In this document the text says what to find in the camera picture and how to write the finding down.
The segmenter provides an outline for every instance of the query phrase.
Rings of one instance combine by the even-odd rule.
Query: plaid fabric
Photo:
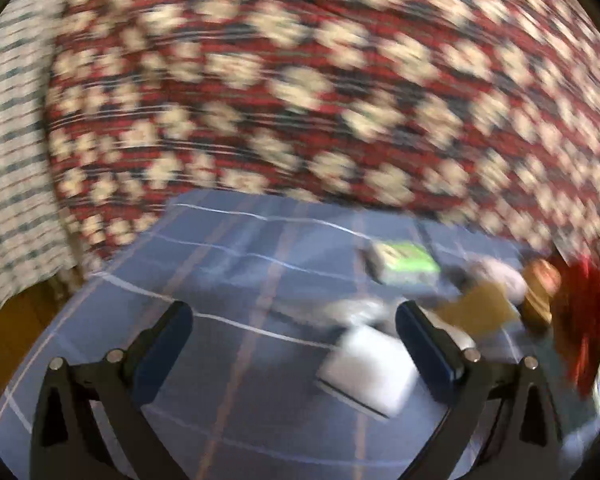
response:
[[[419,381],[395,418],[362,415],[315,385],[342,331],[295,321],[355,296],[396,304],[403,295],[424,303],[458,294],[446,272],[434,287],[374,282],[360,249],[375,237],[424,244],[445,269],[484,254],[520,266],[516,243],[404,214],[216,190],[187,193],[92,277],[33,346],[0,402],[1,456],[18,478],[28,478],[31,423],[53,357],[78,364],[126,348],[178,299],[194,310],[193,334],[144,414],[189,478],[397,479],[444,407]],[[545,367],[546,352],[536,348],[520,323],[480,345],[500,360],[536,354]],[[554,381],[557,403],[568,395],[564,382]],[[582,403],[564,409],[558,408],[563,427],[574,429],[561,458],[566,478],[600,418],[580,416]],[[485,426],[489,420],[487,414]],[[453,478],[475,459],[483,430]],[[116,464],[133,476],[110,430],[105,440]]]
[[[60,225],[42,104],[63,0],[11,0],[0,15],[0,307],[75,265]]]
[[[191,187],[600,234],[600,35],[576,0],[70,0],[52,167],[101,256]]]

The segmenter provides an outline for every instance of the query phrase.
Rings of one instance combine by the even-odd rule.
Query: white square object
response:
[[[386,418],[400,412],[417,378],[402,342],[366,325],[346,332],[318,371],[328,392]]]

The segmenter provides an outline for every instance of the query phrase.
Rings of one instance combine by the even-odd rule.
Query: red patterned fabric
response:
[[[192,187],[600,233],[600,35],[575,0],[69,0],[58,194],[107,257]]]

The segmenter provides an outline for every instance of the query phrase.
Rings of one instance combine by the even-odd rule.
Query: silver screw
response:
[[[462,354],[467,361],[472,363],[477,363],[482,357],[480,352],[478,352],[475,348],[467,348],[464,352],[462,352]]]
[[[531,355],[526,356],[523,361],[525,363],[525,366],[530,370],[535,370],[536,368],[538,368],[538,359],[532,357]]]
[[[114,348],[113,350],[109,350],[109,353],[107,353],[107,361],[112,364],[119,363],[122,361],[124,356],[125,353],[120,348]]]
[[[54,357],[53,359],[51,359],[51,361],[49,361],[49,369],[59,370],[60,368],[62,368],[63,364],[64,359],[62,359],[61,357]]]

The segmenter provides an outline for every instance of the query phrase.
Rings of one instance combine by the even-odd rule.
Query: blue plaid cloth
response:
[[[43,99],[64,0],[11,0],[0,14],[0,307],[75,265],[58,215]]]
[[[77,364],[126,348],[178,299],[194,310],[193,333],[144,414],[190,478],[395,480],[442,420],[444,406],[419,381],[391,420],[357,412],[315,384],[341,332],[280,314],[353,296],[394,303],[400,296],[424,301],[459,293],[444,273],[434,287],[374,282],[361,249],[375,237],[423,244],[445,269],[485,254],[520,265],[515,243],[404,214],[187,193],[84,285],[24,359],[0,402],[0,455],[18,478],[28,478],[32,418],[53,357]],[[506,360],[536,353],[519,323],[480,349]],[[599,425],[594,418],[567,436],[566,476]],[[488,420],[455,477],[470,468],[486,426]],[[114,460],[130,474],[110,430],[104,432]]]

